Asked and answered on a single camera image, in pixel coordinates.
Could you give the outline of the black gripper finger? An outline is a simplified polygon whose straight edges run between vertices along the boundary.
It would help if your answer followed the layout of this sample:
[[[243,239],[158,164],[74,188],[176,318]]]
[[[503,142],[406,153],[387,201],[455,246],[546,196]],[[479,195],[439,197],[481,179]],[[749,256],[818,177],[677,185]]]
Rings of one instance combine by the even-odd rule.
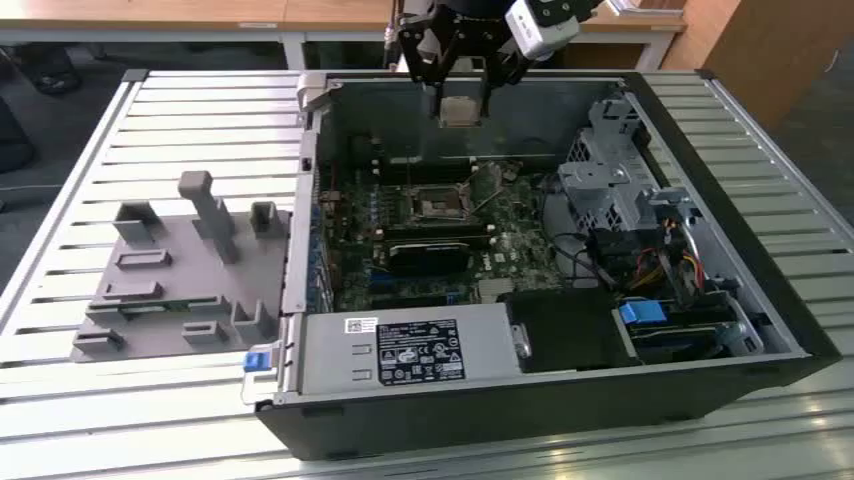
[[[408,66],[410,78],[430,93],[430,117],[439,116],[445,83],[455,63],[455,31],[431,22],[404,22],[398,41]]]
[[[509,36],[502,45],[495,44],[495,49],[483,55],[479,100],[479,115],[482,118],[490,116],[493,92],[506,85],[517,85],[533,64],[534,61],[523,55],[513,35]]]

